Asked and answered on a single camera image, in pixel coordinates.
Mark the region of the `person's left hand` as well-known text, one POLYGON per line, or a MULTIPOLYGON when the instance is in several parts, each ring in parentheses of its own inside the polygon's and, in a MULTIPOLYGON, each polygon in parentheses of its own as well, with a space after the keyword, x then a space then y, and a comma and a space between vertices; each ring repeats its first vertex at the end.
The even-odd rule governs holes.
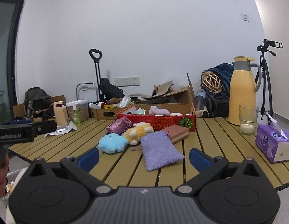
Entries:
POLYGON ((3 166, 0 169, 0 198, 5 196, 5 190, 7 185, 7 173, 9 171, 9 156, 5 155, 3 166))

